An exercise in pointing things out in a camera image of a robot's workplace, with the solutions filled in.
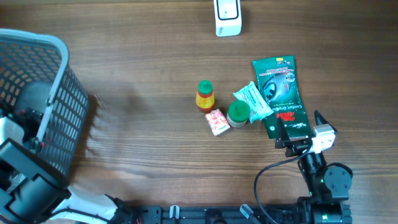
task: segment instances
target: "green snack bag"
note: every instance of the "green snack bag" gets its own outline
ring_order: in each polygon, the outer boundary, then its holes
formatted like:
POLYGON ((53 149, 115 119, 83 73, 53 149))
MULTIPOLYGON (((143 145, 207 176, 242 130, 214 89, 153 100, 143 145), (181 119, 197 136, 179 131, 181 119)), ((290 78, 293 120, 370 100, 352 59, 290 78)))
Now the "green snack bag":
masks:
POLYGON ((276 138, 277 118, 281 117, 290 138, 311 134, 310 124, 300 99, 293 55, 253 61, 262 97, 275 113, 264 119, 268 137, 276 138))

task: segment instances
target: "tissue packet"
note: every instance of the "tissue packet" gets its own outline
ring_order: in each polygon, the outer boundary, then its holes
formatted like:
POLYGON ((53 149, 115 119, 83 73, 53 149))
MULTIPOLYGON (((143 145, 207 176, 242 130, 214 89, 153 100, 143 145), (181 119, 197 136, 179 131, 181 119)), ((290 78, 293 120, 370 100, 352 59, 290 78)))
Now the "tissue packet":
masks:
POLYGON ((270 139, 277 135, 277 118, 284 120, 290 138, 308 136, 311 128, 297 88, 294 57, 281 56, 253 61, 260 94, 274 114, 264 120, 270 139))
POLYGON ((262 120, 274 112, 264 101, 254 82, 250 82, 249 85, 234 93, 234 96, 250 106, 250 123, 257 119, 262 120))

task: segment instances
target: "wire mesh basket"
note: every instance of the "wire mesh basket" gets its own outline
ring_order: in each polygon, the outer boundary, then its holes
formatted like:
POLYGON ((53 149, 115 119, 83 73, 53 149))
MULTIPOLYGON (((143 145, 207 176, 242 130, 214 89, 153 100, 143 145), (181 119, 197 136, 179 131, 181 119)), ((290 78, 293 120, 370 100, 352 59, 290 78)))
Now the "wire mesh basket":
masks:
POLYGON ((54 36, 0 29, 0 99, 14 111, 44 114, 35 153, 65 175, 89 107, 68 62, 67 46, 54 36))

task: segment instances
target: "small box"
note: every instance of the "small box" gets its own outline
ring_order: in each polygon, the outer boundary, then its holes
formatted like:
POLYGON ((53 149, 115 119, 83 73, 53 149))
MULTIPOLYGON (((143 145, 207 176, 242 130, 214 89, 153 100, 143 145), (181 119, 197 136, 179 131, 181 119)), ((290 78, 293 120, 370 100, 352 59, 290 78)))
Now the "small box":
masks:
POLYGON ((231 127, 219 109, 206 114, 205 118, 207 119, 214 136, 223 133, 231 127))

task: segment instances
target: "green bottle cap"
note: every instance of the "green bottle cap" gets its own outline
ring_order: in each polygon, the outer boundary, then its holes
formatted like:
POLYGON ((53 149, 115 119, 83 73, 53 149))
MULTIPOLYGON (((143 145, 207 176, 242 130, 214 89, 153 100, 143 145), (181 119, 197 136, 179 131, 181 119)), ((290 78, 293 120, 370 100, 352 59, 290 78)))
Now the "green bottle cap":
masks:
POLYGON ((213 85, 209 80, 202 80, 198 85, 201 94, 209 95, 213 91, 213 85))
POLYGON ((228 115, 236 123, 245 122, 249 119, 250 107, 245 101, 236 100, 229 106, 228 115))

